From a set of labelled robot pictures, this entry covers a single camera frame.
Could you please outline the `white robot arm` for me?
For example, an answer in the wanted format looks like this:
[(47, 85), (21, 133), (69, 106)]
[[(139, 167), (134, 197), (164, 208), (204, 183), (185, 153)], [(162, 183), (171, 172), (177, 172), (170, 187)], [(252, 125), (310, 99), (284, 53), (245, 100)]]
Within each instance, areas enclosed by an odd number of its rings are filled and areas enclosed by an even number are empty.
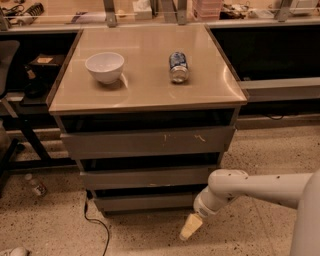
[(196, 196), (181, 229), (185, 241), (222, 207), (240, 196), (256, 198), (297, 210), (290, 256), (320, 255), (320, 171), (313, 173), (254, 175), (243, 170), (218, 169)]

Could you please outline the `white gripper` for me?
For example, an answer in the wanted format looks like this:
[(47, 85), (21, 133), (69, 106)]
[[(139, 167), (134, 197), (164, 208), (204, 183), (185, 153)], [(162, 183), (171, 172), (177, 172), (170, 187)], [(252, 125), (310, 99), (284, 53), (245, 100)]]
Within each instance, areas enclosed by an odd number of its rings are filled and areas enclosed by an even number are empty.
[(216, 214), (216, 211), (209, 209), (203, 202), (201, 194), (194, 200), (193, 208), (196, 213), (190, 214), (181, 229), (179, 238), (182, 241), (188, 240), (203, 224), (202, 218), (208, 218)]

